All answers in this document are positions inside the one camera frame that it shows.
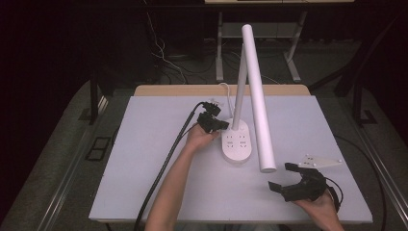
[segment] human arm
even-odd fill
[[[297,200],[293,202],[300,206],[313,220],[315,225],[324,231],[344,231],[334,206],[329,190],[315,201]]]
[[[189,131],[186,144],[168,171],[147,218],[146,231],[172,230],[183,201],[184,190],[194,154],[219,135],[208,134],[198,125]]]

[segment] table surface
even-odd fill
[[[236,86],[230,89],[234,95]],[[284,164],[298,163],[306,154],[334,160],[342,159],[343,155],[317,99],[306,87],[271,85],[264,86],[264,90],[278,170],[259,171],[250,97],[245,96],[242,119],[249,126],[253,143],[248,162],[239,166],[227,163],[222,157],[220,139],[197,153],[191,164],[180,221],[311,222],[301,209],[271,192],[268,181],[283,186],[298,183],[300,175],[286,171]],[[215,100],[221,107],[218,118],[227,119],[231,115],[226,95],[227,87],[218,85],[138,87],[129,101],[89,218],[101,222],[133,222],[191,109],[200,101]],[[175,155],[184,142],[182,139]],[[372,222],[367,203],[346,162],[319,171],[342,187],[344,203],[339,212],[342,222]],[[143,219],[147,218],[154,196]]]

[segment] wooden table edge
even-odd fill
[[[236,95],[237,85],[229,85],[230,94]],[[227,95],[226,85],[140,85],[135,96]],[[264,95],[311,95],[304,85],[263,85]],[[250,94],[249,85],[245,95]]]

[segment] white power strip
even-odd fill
[[[252,151],[248,125],[240,120],[239,128],[234,131],[232,130],[233,119],[229,118],[226,121],[230,125],[221,133],[224,158],[231,164],[243,164],[249,159]]]

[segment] desk lamp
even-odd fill
[[[228,129],[222,131],[222,151],[225,160],[232,164],[245,163],[251,154],[252,146],[248,125],[241,120],[243,92],[246,76],[249,76],[260,171],[274,172],[276,170],[276,164],[270,138],[261,73],[258,65],[252,27],[250,25],[244,25],[242,27],[242,37],[242,55],[234,116],[227,120],[230,122]]]

